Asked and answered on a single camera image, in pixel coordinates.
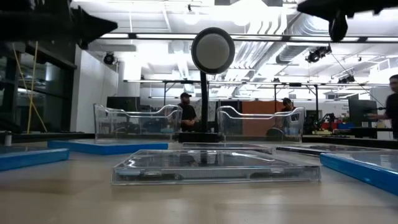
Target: computer monitor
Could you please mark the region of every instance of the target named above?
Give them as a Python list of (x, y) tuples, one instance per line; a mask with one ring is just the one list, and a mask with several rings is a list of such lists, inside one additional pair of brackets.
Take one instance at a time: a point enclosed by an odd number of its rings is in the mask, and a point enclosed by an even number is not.
[(349, 118), (355, 126), (362, 122), (376, 122), (368, 118), (368, 114), (377, 114), (377, 103), (372, 100), (348, 100)]

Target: orange partition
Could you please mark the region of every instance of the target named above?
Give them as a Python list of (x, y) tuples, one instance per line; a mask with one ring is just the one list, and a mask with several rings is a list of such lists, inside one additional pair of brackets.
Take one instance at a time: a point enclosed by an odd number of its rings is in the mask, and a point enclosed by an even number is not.
[[(282, 102), (276, 102), (277, 111), (284, 108)], [(274, 114), (275, 101), (245, 101), (242, 103), (244, 114)], [(243, 120), (243, 136), (265, 136), (268, 129), (275, 126), (275, 119)]]

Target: black cable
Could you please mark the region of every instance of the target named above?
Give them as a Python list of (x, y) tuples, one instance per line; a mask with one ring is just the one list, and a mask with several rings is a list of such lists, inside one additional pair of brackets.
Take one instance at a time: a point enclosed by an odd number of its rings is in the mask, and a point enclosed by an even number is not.
[[(337, 58), (335, 57), (335, 55), (334, 55), (333, 53), (330, 53), (330, 54), (335, 58), (335, 60), (337, 61), (337, 63), (344, 69), (344, 71), (345, 71), (348, 75), (351, 75), (351, 74), (347, 71), (347, 69), (345, 69), (345, 67), (337, 60)], [(370, 91), (368, 91), (367, 89), (363, 88), (363, 86), (362, 86), (358, 81), (355, 80), (355, 82), (356, 82), (363, 90), (365, 90), (366, 93), (369, 94), (369, 96), (371, 96), (373, 99), (376, 100), (376, 102), (378, 102), (383, 108), (385, 108), (384, 103), (381, 103), (380, 101), (378, 101), (378, 100), (376, 99), (376, 97), (374, 97), (374, 96), (371, 94)]]

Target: yellow cord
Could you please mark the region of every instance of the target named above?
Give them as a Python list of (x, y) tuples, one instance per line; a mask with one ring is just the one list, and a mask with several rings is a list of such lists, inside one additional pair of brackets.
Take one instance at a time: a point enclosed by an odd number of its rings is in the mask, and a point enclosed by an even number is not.
[(12, 48), (13, 48), (13, 50), (14, 50), (15, 60), (17, 61), (17, 66), (18, 66), (19, 74), (21, 75), (22, 81), (23, 81), (23, 83), (24, 83), (24, 87), (25, 87), (26, 93), (27, 93), (27, 95), (28, 95), (28, 97), (29, 97), (29, 99), (30, 99), (30, 102), (32, 102), (33, 109), (35, 110), (36, 115), (39, 117), (40, 122), (42, 123), (42, 126), (43, 126), (45, 132), (47, 132), (47, 128), (45, 127), (44, 122), (43, 122), (42, 118), (40, 117), (39, 112), (37, 111), (36, 106), (35, 106), (34, 103), (33, 103), (33, 96), (32, 96), (32, 95), (29, 95), (28, 88), (27, 88), (27, 86), (26, 86), (26, 82), (25, 82), (25, 78), (24, 78), (24, 73), (22, 72), (21, 65), (19, 64), (19, 60), (18, 60), (17, 52), (15, 51), (15, 45), (14, 45), (14, 44), (12, 44)]
[(33, 59), (33, 72), (32, 72), (32, 84), (30, 85), (30, 104), (29, 104), (29, 118), (27, 120), (27, 133), (30, 132), (30, 121), (32, 119), (32, 104), (33, 104), (33, 87), (35, 83), (35, 72), (36, 72), (36, 60), (37, 60), (37, 47), (39, 42), (36, 41), (35, 46), (35, 57)]

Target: black stand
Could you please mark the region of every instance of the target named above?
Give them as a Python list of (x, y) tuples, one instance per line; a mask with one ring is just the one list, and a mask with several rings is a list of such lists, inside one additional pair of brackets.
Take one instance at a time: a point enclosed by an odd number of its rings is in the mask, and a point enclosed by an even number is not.
[[(207, 129), (207, 113), (209, 105), (209, 97), (207, 92), (206, 73), (200, 72), (201, 86), (201, 132), (200, 133), (180, 133), (178, 135), (179, 142), (219, 142), (220, 138), (217, 133), (209, 133)], [(201, 153), (201, 163), (207, 163), (207, 152)]]
[(207, 93), (207, 77), (206, 73), (200, 72), (200, 88), (201, 88), (201, 131), (207, 133), (207, 110), (209, 105), (209, 96)]

